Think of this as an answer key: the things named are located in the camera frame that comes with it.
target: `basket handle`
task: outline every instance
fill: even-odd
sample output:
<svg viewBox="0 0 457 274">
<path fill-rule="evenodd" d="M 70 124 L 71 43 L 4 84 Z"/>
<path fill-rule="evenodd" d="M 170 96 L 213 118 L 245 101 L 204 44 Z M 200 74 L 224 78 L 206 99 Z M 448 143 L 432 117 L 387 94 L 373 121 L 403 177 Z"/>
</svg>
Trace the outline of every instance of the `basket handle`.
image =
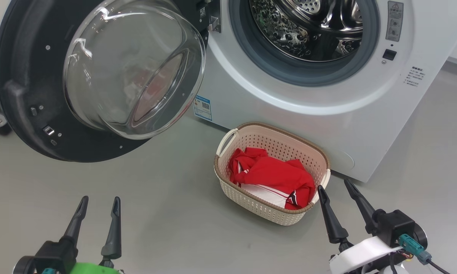
<svg viewBox="0 0 457 274">
<path fill-rule="evenodd" d="M 328 185 L 328 181 L 330 180 L 330 175 L 331 172 L 329 169 L 326 170 L 326 174 L 323 176 L 323 179 L 321 180 L 321 186 L 323 186 L 323 189 L 326 189 L 326 185 Z M 318 200 L 320 199 L 318 193 L 313 197 L 311 203 L 316 204 Z"/>
<path fill-rule="evenodd" d="M 235 139 L 235 136 L 238 134 L 238 131 L 239 131 L 239 129 L 235 128 L 235 129 L 227 132 L 227 134 L 225 134 L 225 136 L 222 138 L 222 140 L 220 141 L 220 144 L 218 145 L 218 148 L 217 148 L 218 157 L 221 157 L 221 156 L 223 156 L 223 154 L 225 154 L 225 151 L 227 151 L 227 148 L 230 146 L 232 141 Z"/>
</svg>

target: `gray floor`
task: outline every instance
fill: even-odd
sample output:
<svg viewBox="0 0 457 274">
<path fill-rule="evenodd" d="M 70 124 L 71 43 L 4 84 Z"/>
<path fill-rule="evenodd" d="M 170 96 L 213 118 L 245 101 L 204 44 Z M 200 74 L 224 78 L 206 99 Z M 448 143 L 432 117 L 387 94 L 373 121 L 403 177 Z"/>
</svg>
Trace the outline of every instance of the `gray floor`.
<svg viewBox="0 0 457 274">
<path fill-rule="evenodd" d="M 46 240 L 58 240 L 89 195 L 79 261 L 101 260 L 114 196 L 122 198 L 123 256 L 134 273 L 329 273 L 320 207 L 281 227 L 227 199 L 213 173 L 224 132 L 183 117 L 132 153 L 102 163 L 49 160 L 16 135 L 0 137 L 0 273 Z M 429 238 L 434 260 L 457 273 L 457 67 L 446 64 L 361 192 L 376 207 L 401 209 Z M 328 186 L 349 240 L 368 237 L 342 179 Z M 437 273 L 417 260 L 412 274 Z"/>
</svg>

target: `stainless steel drum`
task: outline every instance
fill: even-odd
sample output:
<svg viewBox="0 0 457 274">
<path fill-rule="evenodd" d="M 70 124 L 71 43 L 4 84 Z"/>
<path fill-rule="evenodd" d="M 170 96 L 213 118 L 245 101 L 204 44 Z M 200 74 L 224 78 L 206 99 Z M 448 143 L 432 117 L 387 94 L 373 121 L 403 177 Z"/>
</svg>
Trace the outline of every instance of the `stainless steel drum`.
<svg viewBox="0 0 457 274">
<path fill-rule="evenodd" d="M 355 0 L 249 0 L 264 37 L 284 54 L 311 62 L 357 51 L 362 16 Z"/>
</svg>

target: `qr code label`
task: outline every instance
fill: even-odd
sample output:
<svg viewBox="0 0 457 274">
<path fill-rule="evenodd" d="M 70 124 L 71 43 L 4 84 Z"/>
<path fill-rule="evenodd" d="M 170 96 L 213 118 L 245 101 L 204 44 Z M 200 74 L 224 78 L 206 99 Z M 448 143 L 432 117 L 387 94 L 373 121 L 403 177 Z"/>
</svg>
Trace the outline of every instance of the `qr code label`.
<svg viewBox="0 0 457 274">
<path fill-rule="evenodd" d="M 197 97 L 193 101 L 193 109 L 195 111 L 196 116 L 211 121 L 210 100 L 197 95 Z"/>
<path fill-rule="evenodd" d="M 203 7 L 203 8 L 200 10 L 200 18 L 205 17 L 205 15 L 206 15 L 206 11 L 205 11 L 205 8 Z"/>
</svg>

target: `clothes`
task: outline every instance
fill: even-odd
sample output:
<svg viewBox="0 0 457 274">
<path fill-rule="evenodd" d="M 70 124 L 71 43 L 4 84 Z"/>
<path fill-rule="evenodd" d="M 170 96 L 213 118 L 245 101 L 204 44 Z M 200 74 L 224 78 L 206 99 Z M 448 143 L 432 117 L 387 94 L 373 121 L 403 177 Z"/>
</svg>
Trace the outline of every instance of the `clothes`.
<svg viewBox="0 0 457 274">
<path fill-rule="evenodd" d="M 297 210 L 315 194 L 312 176 L 298 159 L 283 162 L 265 149 L 237 149 L 229 161 L 230 181 L 274 205 Z"/>
</svg>

